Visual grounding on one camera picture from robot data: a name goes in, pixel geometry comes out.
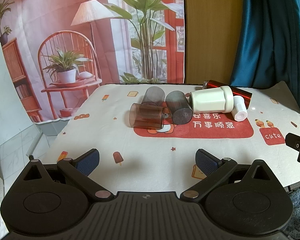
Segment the brown transparent plastic cup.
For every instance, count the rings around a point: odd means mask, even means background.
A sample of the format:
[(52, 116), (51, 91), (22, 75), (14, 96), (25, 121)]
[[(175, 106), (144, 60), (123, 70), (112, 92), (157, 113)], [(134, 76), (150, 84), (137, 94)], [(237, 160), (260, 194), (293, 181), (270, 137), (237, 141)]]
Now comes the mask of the brown transparent plastic cup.
[(164, 114), (162, 106), (133, 103), (129, 110), (129, 124), (132, 128), (162, 129)]

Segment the dark grey transparent cup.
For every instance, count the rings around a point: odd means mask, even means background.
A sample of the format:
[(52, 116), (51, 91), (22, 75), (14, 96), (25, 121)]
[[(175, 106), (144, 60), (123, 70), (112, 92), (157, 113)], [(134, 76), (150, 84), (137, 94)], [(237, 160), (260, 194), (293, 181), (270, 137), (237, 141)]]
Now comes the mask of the dark grey transparent cup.
[(184, 125), (191, 121), (192, 108), (183, 92), (179, 90), (172, 91), (166, 96), (165, 101), (174, 124)]

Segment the grey transparent cup rear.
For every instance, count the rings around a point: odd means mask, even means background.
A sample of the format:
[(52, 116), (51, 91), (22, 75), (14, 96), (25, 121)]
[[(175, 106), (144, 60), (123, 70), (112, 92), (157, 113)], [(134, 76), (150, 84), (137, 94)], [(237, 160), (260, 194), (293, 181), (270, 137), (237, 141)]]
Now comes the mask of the grey transparent cup rear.
[(141, 104), (162, 106), (164, 100), (165, 100), (165, 92), (160, 87), (152, 86), (146, 90)]

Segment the living room printed backdrop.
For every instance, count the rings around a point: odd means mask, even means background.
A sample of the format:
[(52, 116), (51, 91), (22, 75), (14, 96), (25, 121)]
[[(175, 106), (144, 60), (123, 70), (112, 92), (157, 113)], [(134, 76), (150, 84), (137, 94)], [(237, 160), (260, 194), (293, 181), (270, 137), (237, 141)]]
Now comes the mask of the living room printed backdrop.
[(32, 122), (111, 83), (184, 81), (184, 0), (0, 0), (0, 41)]

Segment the printed white red tablecloth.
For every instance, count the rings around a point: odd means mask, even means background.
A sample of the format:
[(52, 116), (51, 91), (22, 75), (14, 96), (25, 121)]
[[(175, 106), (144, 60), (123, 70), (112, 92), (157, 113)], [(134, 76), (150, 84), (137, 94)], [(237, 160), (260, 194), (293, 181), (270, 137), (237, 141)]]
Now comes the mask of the printed white red tablecloth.
[(195, 153), (202, 148), (217, 158), (240, 164), (264, 160), (283, 186), (300, 181), (298, 153), (285, 136), (300, 136), (300, 109), (284, 82), (252, 89), (248, 117), (195, 114), (185, 125), (170, 118), (158, 132), (129, 126), (129, 110), (140, 103), (147, 85), (104, 85), (97, 88), (57, 135), (43, 157), (54, 164), (62, 152), (75, 159), (95, 148), (100, 163), (90, 178), (109, 191), (181, 193), (202, 179)]

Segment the small white plastic bottle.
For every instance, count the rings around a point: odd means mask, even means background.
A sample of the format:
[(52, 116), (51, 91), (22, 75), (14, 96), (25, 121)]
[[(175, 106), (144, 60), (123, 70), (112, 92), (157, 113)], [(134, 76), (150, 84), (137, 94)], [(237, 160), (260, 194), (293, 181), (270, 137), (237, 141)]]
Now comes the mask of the small white plastic bottle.
[(234, 107), (231, 114), (235, 121), (242, 122), (248, 117), (247, 108), (242, 96), (234, 96)]

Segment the white plastic jar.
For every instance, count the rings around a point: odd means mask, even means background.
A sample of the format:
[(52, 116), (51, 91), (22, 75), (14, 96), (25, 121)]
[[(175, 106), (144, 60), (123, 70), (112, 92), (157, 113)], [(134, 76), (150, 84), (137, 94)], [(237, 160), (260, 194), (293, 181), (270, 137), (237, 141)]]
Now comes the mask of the white plastic jar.
[(193, 113), (230, 113), (234, 96), (229, 86), (201, 89), (190, 93)]

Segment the red metallic cylinder bottle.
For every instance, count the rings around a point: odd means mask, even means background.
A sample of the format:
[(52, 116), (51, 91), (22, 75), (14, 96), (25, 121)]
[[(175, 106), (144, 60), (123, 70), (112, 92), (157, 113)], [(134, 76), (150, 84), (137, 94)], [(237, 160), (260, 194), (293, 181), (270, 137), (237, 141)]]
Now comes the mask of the red metallic cylinder bottle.
[[(215, 80), (206, 80), (203, 82), (203, 89), (217, 88), (217, 87), (221, 87), (221, 86), (226, 86), (226, 84), (215, 81)], [(233, 96), (239, 95), (239, 96), (243, 97), (244, 104), (245, 104), (246, 108), (248, 109), (253, 94), (251, 92), (247, 92), (243, 89), (240, 89), (240, 88), (237, 88), (237, 87), (234, 87), (231, 85), (229, 85), (229, 87), (232, 90)]]

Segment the teal blue curtain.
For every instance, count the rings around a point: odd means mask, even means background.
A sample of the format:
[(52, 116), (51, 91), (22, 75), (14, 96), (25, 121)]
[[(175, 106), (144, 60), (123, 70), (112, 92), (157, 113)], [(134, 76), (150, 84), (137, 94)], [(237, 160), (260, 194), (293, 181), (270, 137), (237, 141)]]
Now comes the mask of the teal blue curtain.
[(267, 89), (280, 81), (300, 108), (300, 0), (243, 0), (230, 83)]

